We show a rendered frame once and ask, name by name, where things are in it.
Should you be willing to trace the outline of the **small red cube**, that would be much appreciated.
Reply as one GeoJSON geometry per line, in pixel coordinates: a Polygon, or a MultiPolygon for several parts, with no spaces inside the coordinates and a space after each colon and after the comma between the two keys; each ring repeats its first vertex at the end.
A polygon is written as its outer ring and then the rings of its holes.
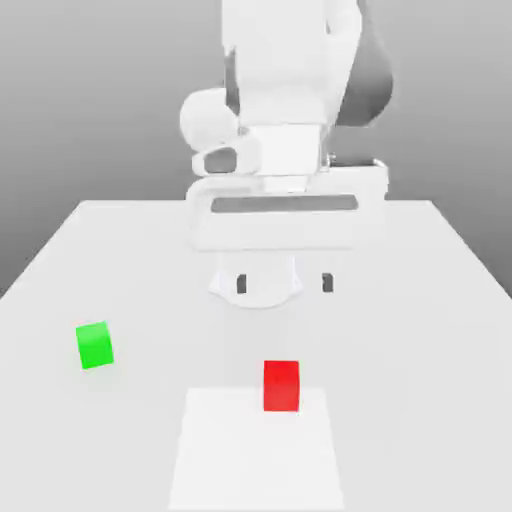
{"type": "Polygon", "coordinates": [[[263,407],[271,412],[297,412],[300,401],[298,361],[264,362],[263,407]]]}

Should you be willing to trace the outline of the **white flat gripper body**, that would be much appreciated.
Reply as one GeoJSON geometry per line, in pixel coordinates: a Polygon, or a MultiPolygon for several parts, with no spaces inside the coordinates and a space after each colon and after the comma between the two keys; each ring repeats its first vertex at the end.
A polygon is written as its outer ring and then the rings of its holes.
{"type": "Polygon", "coordinates": [[[193,245],[204,251],[351,249],[381,236],[387,178],[313,176],[305,197],[352,195],[352,211],[278,211],[214,213],[217,198],[266,198],[257,177],[210,177],[194,183],[186,195],[193,245]]]}

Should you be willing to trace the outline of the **small green cube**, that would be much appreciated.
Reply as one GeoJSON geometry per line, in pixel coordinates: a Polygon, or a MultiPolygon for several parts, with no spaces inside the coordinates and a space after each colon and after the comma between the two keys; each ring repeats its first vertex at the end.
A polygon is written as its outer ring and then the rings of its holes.
{"type": "Polygon", "coordinates": [[[106,322],[77,327],[76,338],[81,366],[84,370],[114,362],[110,332],[106,322]]]}

